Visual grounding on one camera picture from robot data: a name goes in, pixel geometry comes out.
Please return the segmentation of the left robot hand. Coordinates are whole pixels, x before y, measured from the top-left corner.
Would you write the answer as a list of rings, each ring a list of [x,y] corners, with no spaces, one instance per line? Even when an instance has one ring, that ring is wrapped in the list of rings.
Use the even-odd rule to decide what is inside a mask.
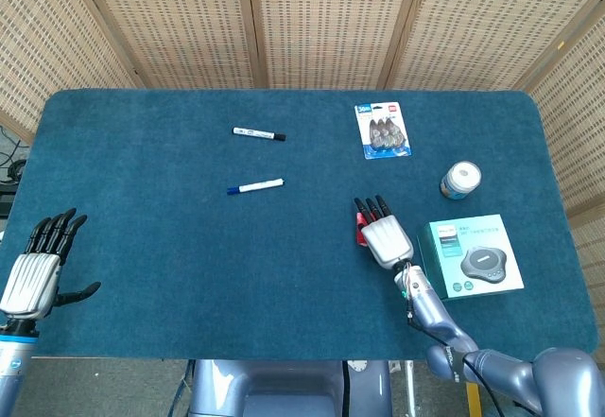
[[[39,321],[55,307],[75,304],[101,287],[93,282],[79,291],[59,292],[63,266],[79,228],[87,221],[71,208],[42,219],[31,231],[25,249],[9,273],[1,296],[1,312],[11,321]]]

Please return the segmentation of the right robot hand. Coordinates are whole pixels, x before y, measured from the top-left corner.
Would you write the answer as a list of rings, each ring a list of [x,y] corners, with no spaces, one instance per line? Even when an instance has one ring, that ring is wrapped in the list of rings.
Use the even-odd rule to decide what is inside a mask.
[[[410,263],[414,255],[412,242],[384,198],[354,198],[354,205],[364,221],[357,229],[375,262],[391,270]]]

